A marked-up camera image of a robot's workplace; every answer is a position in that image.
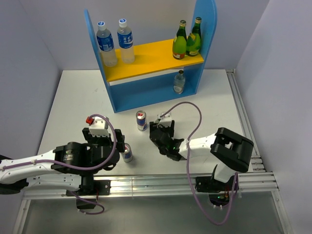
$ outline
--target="plastic bottle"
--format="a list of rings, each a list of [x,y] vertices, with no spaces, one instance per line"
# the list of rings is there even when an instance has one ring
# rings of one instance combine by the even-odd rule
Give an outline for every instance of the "plastic bottle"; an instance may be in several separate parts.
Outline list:
[[[126,19],[119,20],[119,28],[117,30],[117,34],[122,61],[124,63],[133,63],[135,61],[135,53],[133,50],[132,31],[127,26]]]
[[[183,71],[180,70],[179,73],[175,76],[174,80],[174,91],[176,94],[181,94],[183,92],[185,85],[185,77]]]
[[[97,42],[100,47],[105,66],[113,67],[118,63],[111,32],[103,21],[97,23]]]

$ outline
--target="gray wall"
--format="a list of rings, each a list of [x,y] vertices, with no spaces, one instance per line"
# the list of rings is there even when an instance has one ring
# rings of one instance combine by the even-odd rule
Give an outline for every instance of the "gray wall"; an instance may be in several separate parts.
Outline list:
[[[265,166],[296,233],[311,233],[312,2],[270,0],[237,79]]]
[[[0,154],[36,155],[59,69],[18,0],[0,4]],[[21,194],[0,195],[1,233],[11,233]]]
[[[20,0],[59,67],[98,69],[84,21],[87,8],[93,24],[100,20],[117,42],[118,20],[126,18],[135,44],[173,38],[180,19],[188,22],[195,0]],[[207,68],[235,68],[269,0],[216,0],[218,25]]]

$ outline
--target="red bull can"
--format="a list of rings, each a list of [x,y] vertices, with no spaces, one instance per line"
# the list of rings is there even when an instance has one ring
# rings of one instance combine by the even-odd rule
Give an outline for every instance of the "red bull can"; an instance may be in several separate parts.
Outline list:
[[[137,128],[140,131],[145,131],[147,129],[146,113],[144,111],[138,111],[136,113],[136,123],[137,123]]]
[[[125,162],[131,162],[133,159],[132,150],[129,144],[125,143],[125,152],[120,153]]]

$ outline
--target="small glass bottle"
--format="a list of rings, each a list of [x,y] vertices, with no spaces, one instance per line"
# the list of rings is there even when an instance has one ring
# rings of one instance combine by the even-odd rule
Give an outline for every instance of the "small glass bottle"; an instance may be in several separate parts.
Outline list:
[[[183,74],[183,70],[180,70],[179,73],[175,76],[174,92],[176,94],[181,94],[183,92],[184,85],[185,85],[185,77]]]

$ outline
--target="red cap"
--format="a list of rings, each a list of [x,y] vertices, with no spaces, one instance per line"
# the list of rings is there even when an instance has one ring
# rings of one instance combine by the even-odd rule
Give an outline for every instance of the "red cap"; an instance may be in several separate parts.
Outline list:
[[[88,123],[89,125],[91,125],[94,122],[93,118],[90,118],[89,116],[86,119],[86,123]]]

